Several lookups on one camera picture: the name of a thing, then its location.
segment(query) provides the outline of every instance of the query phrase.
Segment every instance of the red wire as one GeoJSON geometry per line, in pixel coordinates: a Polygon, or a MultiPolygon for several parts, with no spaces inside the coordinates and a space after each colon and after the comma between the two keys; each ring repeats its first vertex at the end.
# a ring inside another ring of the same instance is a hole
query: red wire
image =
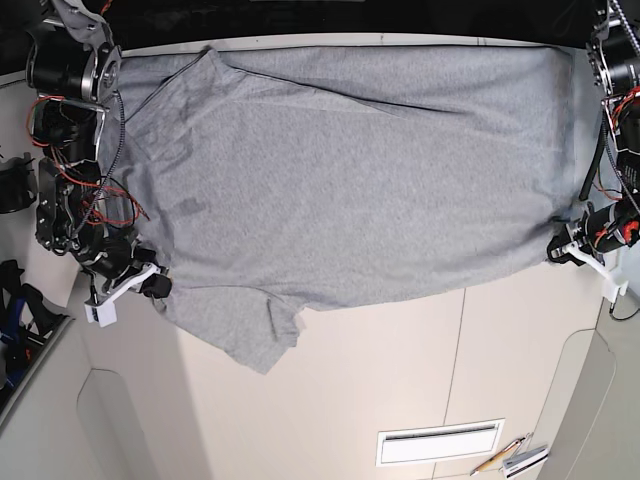
{"type": "Polygon", "coordinates": [[[36,108],[36,106],[40,103],[40,102],[44,102],[45,100],[64,100],[63,96],[60,95],[47,95],[44,97],[40,97],[38,98],[35,102],[33,102],[33,104],[31,105],[31,108],[29,109],[29,113],[27,114],[27,135],[29,135],[29,138],[31,139],[31,142],[36,146],[36,147],[40,147],[40,148],[44,148],[44,147],[48,147],[49,144],[48,143],[40,143],[36,140],[34,140],[33,136],[31,135],[31,130],[29,129],[29,124],[31,123],[31,117],[33,115],[33,111],[36,108]]]}
{"type": "Polygon", "coordinates": [[[600,240],[602,240],[602,237],[604,237],[607,234],[607,229],[605,228],[604,230],[602,230],[601,232],[598,232],[596,234],[596,241],[593,242],[593,247],[595,249],[598,248],[598,244],[600,243],[600,240]]]}
{"type": "MultiPolygon", "coordinates": [[[[89,187],[89,188],[100,188],[100,185],[98,185],[97,183],[90,183],[90,182],[83,182],[82,180],[78,180],[76,178],[71,177],[70,175],[67,174],[67,172],[64,171],[64,169],[62,168],[62,165],[60,165],[60,161],[58,160],[58,156],[56,153],[56,149],[52,148],[51,149],[51,153],[52,153],[52,157],[53,157],[53,162],[56,166],[56,168],[58,169],[58,171],[60,172],[60,174],[66,178],[67,180],[69,180],[72,183],[75,183],[76,185],[80,185],[83,187],[89,187]]],[[[134,206],[135,206],[135,214],[133,216],[133,218],[130,218],[128,220],[115,220],[112,218],[108,218],[105,217],[102,213],[98,212],[97,210],[93,210],[93,212],[91,212],[92,215],[95,215],[96,218],[98,218],[98,222],[87,222],[90,225],[100,225],[101,223],[110,223],[112,225],[128,225],[129,223],[131,223],[133,220],[137,220],[140,215],[142,214],[147,220],[149,220],[149,216],[147,215],[147,213],[144,211],[144,209],[142,208],[142,206],[140,205],[140,203],[138,203],[138,201],[133,197],[133,195],[131,195],[129,192],[121,189],[121,188],[116,188],[116,187],[112,187],[111,185],[106,185],[104,188],[106,191],[113,193],[113,196],[115,197],[125,197],[130,199],[134,206]]]]}
{"type": "Polygon", "coordinates": [[[629,90],[629,93],[627,93],[624,98],[622,99],[622,102],[620,102],[620,105],[618,105],[612,113],[612,118],[613,118],[613,126],[614,128],[617,127],[618,125],[618,116],[620,115],[620,112],[622,111],[622,109],[628,105],[630,102],[635,102],[636,99],[636,94],[640,93],[640,87],[634,87],[631,90],[629,90]]]}
{"type": "Polygon", "coordinates": [[[104,4],[104,7],[102,7],[102,10],[100,10],[100,15],[104,15],[105,12],[109,10],[109,7],[111,6],[112,3],[113,3],[113,0],[107,0],[104,4]]]}
{"type": "Polygon", "coordinates": [[[607,190],[602,186],[602,181],[600,180],[600,169],[598,169],[597,183],[594,181],[593,186],[596,187],[596,190],[602,193],[609,200],[613,200],[614,202],[622,200],[622,197],[614,197],[612,195],[609,195],[609,192],[607,192],[607,190]]]}

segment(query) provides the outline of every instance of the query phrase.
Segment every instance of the cable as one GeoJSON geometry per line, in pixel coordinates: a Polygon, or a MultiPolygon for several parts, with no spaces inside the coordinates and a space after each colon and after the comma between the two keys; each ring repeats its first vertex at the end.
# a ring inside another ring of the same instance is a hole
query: cable
{"type": "Polygon", "coordinates": [[[50,147],[51,149],[51,156],[53,157],[53,155],[55,155],[57,153],[58,157],[60,157],[60,160],[63,165],[64,165],[64,170],[58,168],[58,170],[61,170],[61,173],[66,172],[67,170],[70,171],[73,175],[76,176],[76,178],[82,178],[82,172],[80,172],[77,168],[75,168],[73,165],[71,165],[71,162],[69,161],[69,159],[65,156],[64,153],[62,153],[62,150],[60,148],[56,148],[56,147],[50,147]]]}
{"type": "Polygon", "coordinates": [[[551,26],[551,28],[553,29],[553,33],[554,35],[556,35],[556,37],[564,37],[569,32],[569,29],[573,25],[573,22],[576,16],[576,10],[577,10],[575,8],[576,2],[577,0],[573,0],[569,2],[566,8],[560,13],[560,15],[558,15],[558,18],[556,18],[556,21],[553,22],[553,25],[551,26]],[[565,17],[567,21],[564,25],[564,28],[562,29],[562,31],[558,31],[558,26],[560,25],[561,20],[565,17]]]}
{"type": "MultiPolygon", "coordinates": [[[[606,122],[605,119],[602,120],[602,128],[603,128],[603,130],[605,132],[608,132],[607,122],[606,122]]],[[[607,141],[605,142],[604,146],[605,146],[605,149],[607,150],[607,156],[609,157],[609,162],[611,163],[611,166],[613,167],[613,173],[615,173],[616,177],[618,177],[618,181],[620,182],[620,185],[622,185],[622,190],[627,195],[627,197],[629,197],[629,200],[631,201],[631,204],[633,205],[633,208],[635,208],[636,212],[638,212],[638,215],[640,215],[640,207],[638,206],[638,203],[636,202],[635,198],[633,198],[633,194],[631,193],[631,191],[629,191],[629,188],[627,187],[627,184],[625,183],[624,179],[622,178],[622,175],[618,171],[618,167],[616,166],[616,161],[613,158],[613,153],[611,153],[611,147],[609,146],[609,139],[608,138],[607,138],[607,141]]]]}
{"type": "Polygon", "coordinates": [[[615,308],[616,308],[616,302],[612,303],[611,306],[609,307],[609,317],[611,318],[611,320],[615,320],[616,322],[626,322],[627,320],[631,320],[638,313],[640,313],[640,308],[639,308],[628,317],[619,318],[613,314],[613,311],[615,310],[615,308]]]}
{"type": "MultiPolygon", "coordinates": [[[[60,174],[66,180],[68,180],[69,182],[74,183],[74,184],[76,184],[78,186],[84,187],[84,188],[90,188],[90,189],[100,188],[100,185],[98,185],[97,183],[85,182],[83,180],[79,180],[77,178],[73,178],[68,173],[66,173],[65,169],[62,168],[62,165],[60,165],[60,159],[58,158],[59,155],[64,158],[64,155],[62,154],[62,152],[60,152],[57,148],[52,148],[51,149],[51,157],[53,158],[53,162],[54,162],[56,168],[58,169],[58,171],[60,172],[60,174]]],[[[108,223],[110,225],[133,226],[133,224],[140,217],[140,215],[144,216],[147,220],[149,220],[149,216],[144,211],[144,209],[142,208],[140,203],[135,199],[135,197],[133,195],[131,195],[131,193],[129,193],[129,191],[126,188],[124,188],[122,186],[122,184],[120,182],[118,182],[116,179],[111,178],[109,180],[114,182],[114,183],[116,183],[117,185],[119,185],[120,188],[115,188],[115,187],[112,187],[111,185],[106,185],[105,188],[104,188],[105,191],[109,192],[112,195],[106,197],[105,199],[112,198],[112,197],[125,197],[125,198],[128,198],[129,201],[131,202],[131,211],[132,211],[133,217],[128,219],[128,220],[115,220],[115,219],[111,219],[109,217],[105,217],[103,214],[101,214],[100,212],[98,212],[97,210],[94,209],[94,211],[91,212],[91,215],[94,215],[98,219],[98,221],[87,220],[87,224],[88,225],[100,225],[102,223],[108,223]]],[[[85,204],[85,207],[89,207],[89,202],[85,201],[83,203],[85,204]]]]}
{"type": "Polygon", "coordinates": [[[611,2],[611,6],[616,11],[618,16],[620,17],[620,22],[622,23],[622,29],[624,33],[626,33],[629,38],[629,42],[631,42],[631,46],[633,47],[633,51],[636,52],[636,56],[640,58],[640,42],[638,42],[638,37],[633,33],[633,29],[631,25],[629,25],[629,21],[627,20],[627,16],[622,11],[622,7],[618,0],[609,0],[611,2]]]}
{"type": "Polygon", "coordinates": [[[156,97],[156,95],[158,95],[162,90],[164,90],[164,88],[167,85],[169,85],[171,82],[173,82],[181,73],[184,73],[185,71],[187,71],[188,69],[193,67],[196,63],[198,63],[208,52],[209,52],[208,48],[203,50],[203,51],[201,51],[196,58],[191,60],[184,67],[182,67],[180,70],[178,70],[176,73],[174,73],[169,78],[164,80],[162,82],[162,84],[158,88],[156,88],[147,98],[145,98],[142,101],[142,103],[138,106],[138,108],[136,108],[133,111],[133,113],[131,115],[129,115],[129,118],[127,118],[125,120],[125,123],[127,123],[129,120],[131,120],[133,117],[135,117],[140,112],[140,110],[142,110],[144,107],[146,107],[149,104],[149,102],[151,100],[153,100],[156,97]]]}
{"type": "Polygon", "coordinates": [[[104,15],[107,12],[107,10],[109,10],[112,3],[113,3],[113,0],[107,0],[104,3],[104,7],[102,7],[102,9],[100,10],[100,15],[104,15]]]}
{"type": "Polygon", "coordinates": [[[595,241],[595,242],[593,242],[593,249],[594,249],[596,252],[598,252],[598,253],[600,253],[600,252],[599,252],[599,250],[598,250],[598,244],[600,243],[600,240],[602,240],[602,238],[603,238],[606,234],[607,234],[606,230],[605,230],[605,231],[602,231],[602,232],[600,232],[600,233],[598,233],[598,235],[596,236],[596,241],[595,241]]]}
{"type": "Polygon", "coordinates": [[[82,227],[84,227],[87,224],[87,221],[89,221],[89,216],[91,216],[91,212],[93,211],[94,207],[96,206],[96,203],[98,203],[98,200],[102,196],[102,192],[104,192],[107,182],[111,178],[111,175],[113,175],[113,172],[116,169],[116,166],[118,165],[118,160],[120,160],[120,155],[122,155],[122,149],[124,148],[124,140],[126,135],[126,129],[124,125],[125,124],[124,103],[122,102],[122,96],[120,95],[120,92],[118,90],[113,92],[113,96],[116,98],[116,101],[118,103],[118,110],[120,111],[120,138],[118,140],[118,148],[116,149],[116,154],[113,157],[111,166],[109,167],[109,170],[107,170],[107,173],[104,176],[105,179],[103,182],[100,182],[100,187],[98,188],[98,191],[93,197],[93,201],[89,205],[89,208],[87,209],[84,216],[82,217],[82,221],[80,222],[80,225],[78,225],[78,227],[71,234],[72,239],[75,239],[78,237],[78,233],[80,232],[80,230],[82,230],[82,227]]]}
{"type": "Polygon", "coordinates": [[[602,193],[609,200],[613,200],[614,202],[618,202],[618,201],[622,200],[622,192],[621,191],[616,190],[614,188],[604,188],[604,186],[602,184],[602,176],[600,175],[600,168],[599,167],[596,169],[596,178],[593,180],[593,186],[596,188],[596,190],[598,190],[600,193],[602,193]],[[609,193],[617,193],[620,196],[619,197],[614,197],[613,195],[609,195],[609,193]]]}
{"type": "Polygon", "coordinates": [[[620,104],[613,110],[611,114],[611,121],[613,123],[614,130],[618,128],[618,125],[629,115],[631,107],[637,100],[636,95],[640,94],[640,87],[634,87],[624,96],[620,104]]]}
{"type": "Polygon", "coordinates": [[[13,85],[18,85],[19,83],[23,83],[23,82],[26,82],[24,78],[21,78],[20,80],[14,80],[13,82],[9,82],[9,83],[3,83],[2,85],[0,85],[0,90],[2,90],[3,88],[11,87],[13,85]]]}
{"type": "Polygon", "coordinates": [[[60,96],[60,95],[46,95],[44,97],[39,97],[38,99],[36,99],[35,102],[33,102],[31,104],[31,108],[29,109],[29,113],[27,114],[27,123],[26,123],[26,128],[27,128],[27,135],[29,136],[29,138],[31,139],[31,143],[33,143],[33,145],[35,145],[36,147],[40,147],[40,148],[44,148],[44,147],[48,147],[49,144],[48,143],[40,143],[37,140],[35,140],[33,138],[33,135],[31,135],[31,117],[33,116],[33,112],[36,109],[36,107],[44,102],[45,100],[64,100],[64,97],[60,96]]]}
{"type": "Polygon", "coordinates": [[[602,161],[602,155],[604,154],[604,143],[606,141],[606,133],[603,132],[602,129],[600,129],[600,133],[598,134],[598,141],[596,143],[596,149],[593,152],[593,158],[591,159],[591,165],[589,166],[589,171],[587,172],[587,176],[585,177],[582,188],[580,189],[580,195],[578,196],[578,200],[580,200],[581,202],[585,202],[589,198],[591,184],[594,183],[594,177],[596,173],[599,172],[600,162],[602,161]]]}

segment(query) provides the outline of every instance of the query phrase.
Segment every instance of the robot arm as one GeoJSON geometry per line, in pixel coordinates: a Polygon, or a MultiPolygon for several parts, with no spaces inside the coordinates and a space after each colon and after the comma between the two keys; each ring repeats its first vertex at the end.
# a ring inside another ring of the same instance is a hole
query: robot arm
{"type": "Polygon", "coordinates": [[[596,85],[604,90],[603,122],[579,199],[587,200],[605,151],[620,192],[616,197],[605,192],[614,203],[598,211],[586,203],[582,218],[562,226],[547,248],[552,262],[586,261],[598,270],[603,254],[630,248],[640,239],[640,40],[629,22],[636,17],[628,17],[619,0],[609,0],[597,10],[587,45],[596,85]]]}
{"type": "Polygon", "coordinates": [[[122,55],[109,25],[80,0],[0,0],[0,7],[7,13],[2,28],[26,30],[34,39],[26,80],[38,100],[27,129],[45,154],[39,162],[36,239],[57,255],[70,253],[85,272],[106,279],[102,294],[92,299],[98,318],[99,305],[129,288],[132,279],[140,279],[134,283],[146,296],[166,297],[171,290],[167,271],[157,265],[155,252],[141,245],[134,228],[144,210],[111,178],[115,161],[106,174],[98,162],[107,103],[115,97],[121,123],[124,115],[117,91],[122,55]],[[114,198],[120,200],[118,211],[129,207],[128,220],[109,218],[114,198]],[[143,271],[153,275],[143,278],[143,271]]]}

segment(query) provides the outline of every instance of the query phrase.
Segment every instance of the white plastic part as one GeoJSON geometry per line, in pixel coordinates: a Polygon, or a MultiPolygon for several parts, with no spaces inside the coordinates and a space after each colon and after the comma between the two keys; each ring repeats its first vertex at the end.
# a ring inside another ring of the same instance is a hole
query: white plastic part
{"type": "Polygon", "coordinates": [[[432,463],[496,451],[504,419],[467,425],[380,432],[376,466],[432,463]]]}
{"type": "Polygon", "coordinates": [[[530,452],[521,453],[515,457],[505,460],[502,464],[502,474],[504,478],[511,479],[524,475],[535,466],[542,465],[549,457],[549,449],[544,447],[536,448],[530,452]]]}
{"type": "Polygon", "coordinates": [[[618,295],[624,296],[627,293],[629,281],[622,273],[622,268],[619,264],[609,270],[591,255],[582,252],[578,247],[568,247],[567,253],[590,265],[591,268],[604,277],[604,281],[602,282],[602,296],[609,302],[615,303],[618,295]]]}
{"type": "Polygon", "coordinates": [[[93,303],[91,300],[86,301],[84,304],[84,310],[87,314],[87,320],[89,320],[89,323],[97,321],[101,327],[106,327],[107,325],[115,323],[118,320],[118,317],[116,315],[116,306],[114,302],[124,295],[124,293],[131,287],[144,282],[151,275],[158,273],[159,271],[160,269],[157,265],[154,265],[153,263],[146,263],[139,274],[128,278],[109,295],[101,298],[97,304],[93,303]]]}

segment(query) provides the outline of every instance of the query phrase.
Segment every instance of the black cable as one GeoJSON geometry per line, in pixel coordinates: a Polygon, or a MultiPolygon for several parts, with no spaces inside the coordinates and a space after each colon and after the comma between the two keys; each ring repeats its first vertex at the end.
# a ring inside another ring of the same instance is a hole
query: black cable
{"type": "Polygon", "coordinates": [[[605,192],[615,192],[618,195],[620,195],[621,197],[623,196],[622,194],[622,190],[618,190],[616,188],[604,188],[604,183],[602,183],[602,170],[600,168],[598,168],[598,184],[600,186],[600,188],[602,188],[605,192]]]}
{"type": "Polygon", "coordinates": [[[71,165],[71,162],[69,161],[69,159],[67,158],[67,156],[62,153],[62,149],[58,148],[58,147],[49,147],[51,150],[53,150],[54,148],[56,149],[56,153],[57,155],[59,155],[61,163],[64,165],[65,171],[70,171],[73,172],[73,174],[75,175],[75,179],[80,180],[80,181],[89,181],[89,179],[87,179],[85,176],[82,175],[82,173],[80,173],[80,171],[75,168],[74,166],[71,165]]]}
{"type": "Polygon", "coordinates": [[[629,42],[631,42],[631,46],[633,47],[633,51],[636,52],[636,56],[640,58],[640,42],[638,41],[638,37],[633,32],[631,25],[629,25],[629,20],[627,20],[627,16],[624,14],[622,7],[618,0],[610,0],[611,7],[616,11],[618,16],[620,17],[620,23],[622,24],[622,29],[624,33],[627,35],[629,42]]]}
{"type": "Polygon", "coordinates": [[[627,119],[627,117],[633,110],[634,104],[635,104],[635,101],[630,101],[624,107],[622,107],[616,119],[616,125],[622,125],[624,123],[624,121],[627,119]]]}
{"type": "Polygon", "coordinates": [[[599,190],[599,191],[607,192],[607,193],[617,193],[618,195],[622,195],[622,192],[620,190],[616,190],[615,188],[603,188],[602,190],[599,190]]]}
{"type": "Polygon", "coordinates": [[[124,190],[124,192],[127,194],[127,198],[129,199],[129,202],[131,203],[131,215],[132,215],[132,220],[131,220],[131,224],[129,225],[125,225],[124,227],[116,227],[115,225],[110,225],[111,227],[115,228],[116,230],[122,230],[124,228],[130,228],[133,227],[136,223],[136,205],[133,201],[133,195],[131,195],[131,193],[129,193],[129,190],[127,190],[119,181],[117,181],[115,178],[110,178],[110,181],[112,181],[113,183],[115,183],[117,186],[119,186],[122,190],[124,190]]]}
{"type": "MultiPolygon", "coordinates": [[[[608,135],[609,135],[609,126],[607,125],[607,120],[604,117],[602,118],[602,130],[606,133],[606,135],[608,137],[608,135]]],[[[616,166],[616,161],[613,158],[613,153],[611,153],[611,147],[609,146],[609,139],[608,138],[607,138],[607,141],[605,142],[604,146],[605,146],[605,150],[607,151],[607,156],[609,157],[609,162],[611,163],[611,166],[613,167],[613,173],[615,173],[616,177],[618,177],[618,181],[620,182],[620,185],[622,185],[622,190],[627,195],[627,197],[629,197],[629,200],[631,201],[631,204],[633,205],[633,208],[635,208],[636,212],[638,212],[638,215],[640,215],[640,207],[638,206],[638,203],[636,202],[636,199],[633,198],[633,194],[631,193],[631,191],[627,187],[627,184],[624,181],[624,178],[622,178],[622,174],[618,171],[618,167],[616,166]]]]}
{"type": "Polygon", "coordinates": [[[566,8],[562,12],[560,12],[560,15],[558,15],[558,18],[556,18],[556,21],[553,22],[553,25],[551,26],[551,28],[553,30],[553,33],[556,35],[556,37],[564,37],[567,34],[567,32],[569,32],[569,29],[571,28],[571,25],[573,25],[573,22],[576,16],[576,11],[577,11],[577,8],[575,8],[576,3],[577,3],[577,0],[573,0],[572,2],[569,2],[566,8]],[[561,20],[565,17],[567,21],[564,25],[564,28],[562,29],[562,31],[558,31],[558,26],[560,25],[561,20]]]}
{"type": "Polygon", "coordinates": [[[23,82],[26,82],[24,78],[21,78],[20,80],[14,80],[13,82],[9,82],[9,83],[3,83],[2,85],[0,85],[0,90],[2,90],[3,88],[11,87],[13,85],[18,85],[19,83],[23,83],[23,82]]]}
{"type": "Polygon", "coordinates": [[[605,129],[601,128],[600,133],[598,134],[598,142],[596,143],[596,150],[593,152],[593,159],[591,160],[591,166],[589,166],[589,171],[587,172],[587,176],[584,179],[584,183],[582,184],[582,189],[580,190],[580,195],[578,196],[578,200],[581,202],[585,202],[589,198],[589,192],[591,192],[591,185],[593,184],[593,180],[596,177],[596,173],[598,172],[598,167],[600,166],[600,160],[602,160],[602,155],[604,154],[604,144],[607,141],[607,132],[605,129]]]}
{"type": "Polygon", "coordinates": [[[126,129],[124,125],[125,123],[124,103],[122,103],[122,96],[120,95],[119,91],[116,90],[115,92],[113,92],[113,96],[116,98],[116,101],[118,103],[118,109],[120,110],[120,138],[118,141],[118,148],[116,150],[115,156],[113,157],[113,161],[111,162],[111,166],[109,167],[109,170],[107,170],[107,173],[104,176],[105,180],[100,183],[100,188],[98,188],[98,191],[93,197],[93,201],[91,202],[91,205],[89,205],[89,208],[87,209],[84,216],[82,217],[82,221],[80,222],[80,225],[78,225],[78,227],[71,234],[72,239],[77,238],[80,230],[82,230],[82,228],[87,224],[87,221],[91,216],[91,212],[93,212],[93,208],[96,206],[96,203],[98,203],[98,200],[102,196],[102,193],[104,192],[104,188],[106,187],[107,183],[109,182],[109,179],[111,178],[114,170],[116,169],[116,166],[118,165],[118,160],[120,160],[120,155],[122,155],[122,149],[124,148],[124,140],[126,135],[126,129]]]}
{"type": "Polygon", "coordinates": [[[629,315],[628,317],[616,317],[613,314],[613,311],[616,308],[616,304],[612,303],[611,306],[609,307],[609,317],[611,318],[611,320],[615,320],[616,322],[626,322],[627,320],[631,320],[633,317],[635,317],[638,313],[640,313],[640,308],[637,309],[635,312],[633,312],[631,315],[629,315]]]}

